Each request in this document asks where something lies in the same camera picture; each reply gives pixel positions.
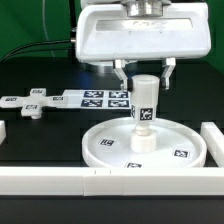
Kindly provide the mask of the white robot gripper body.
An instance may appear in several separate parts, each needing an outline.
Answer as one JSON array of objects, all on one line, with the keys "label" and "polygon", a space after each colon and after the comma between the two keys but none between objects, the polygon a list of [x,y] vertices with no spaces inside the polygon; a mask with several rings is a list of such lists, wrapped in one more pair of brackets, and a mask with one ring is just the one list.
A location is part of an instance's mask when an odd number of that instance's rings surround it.
[{"label": "white robot gripper body", "polygon": [[159,17],[130,17],[122,4],[90,4],[77,24],[82,62],[200,58],[210,49],[205,3],[172,3]]}]

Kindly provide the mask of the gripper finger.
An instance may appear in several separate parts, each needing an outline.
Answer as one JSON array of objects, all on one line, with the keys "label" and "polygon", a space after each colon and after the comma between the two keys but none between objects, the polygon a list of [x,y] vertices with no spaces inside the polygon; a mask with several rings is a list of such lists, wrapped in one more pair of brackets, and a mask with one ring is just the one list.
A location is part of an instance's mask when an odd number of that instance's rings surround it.
[{"label": "gripper finger", "polygon": [[128,89],[128,78],[124,72],[125,61],[121,59],[116,59],[113,61],[113,70],[118,78],[122,81],[121,89],[126,91]]},{"label": "gripper finger", "polygon": [[162,67],[164,68],[161,75],[161,86],[163,89],[168,90],[170,87],[170,76],[176,66],[175,58],[165,58],[162,60]]}]

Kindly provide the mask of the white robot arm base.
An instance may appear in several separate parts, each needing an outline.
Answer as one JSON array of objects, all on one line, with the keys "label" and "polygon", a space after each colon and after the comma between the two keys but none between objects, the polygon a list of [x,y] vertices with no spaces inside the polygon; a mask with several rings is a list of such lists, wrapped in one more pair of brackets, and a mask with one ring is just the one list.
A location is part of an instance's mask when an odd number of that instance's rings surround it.
[{"label": "white robot arm base", "polygon": [[[111,61],[108,62],[91,62],[91,63],[81,63],[80,66],[90,72],[100,73],[100,74],[112,74],[113,70],[113,63]],[[123,70],[125,72],[135,71],[137,69],[137,62],[136,61],[128,61],[125,64]]]}]

